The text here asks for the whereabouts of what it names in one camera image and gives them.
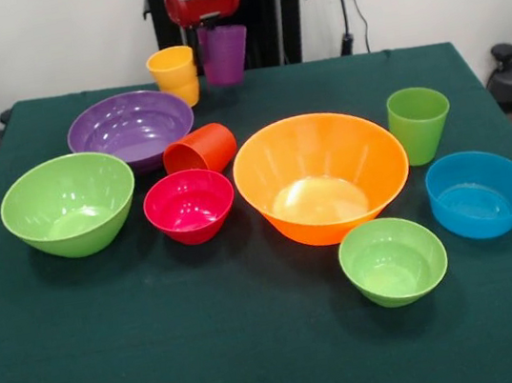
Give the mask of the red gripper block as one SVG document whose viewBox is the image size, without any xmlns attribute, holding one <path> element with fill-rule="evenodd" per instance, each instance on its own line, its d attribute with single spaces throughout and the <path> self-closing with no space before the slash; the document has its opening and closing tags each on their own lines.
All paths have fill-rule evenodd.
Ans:
<svg viewBox="0 0 512 383">
<path fill-rule="evenodd" d="M 179 27 L 202 24 L 214 30 L 218 19 L 233 15 L 240 0 L 164 0 L 166 12 L 171 21 Z M 206 61 L 207 34 L 202 25 L 195 28 L 196 47 L 200 63 Z"/>
</svg>

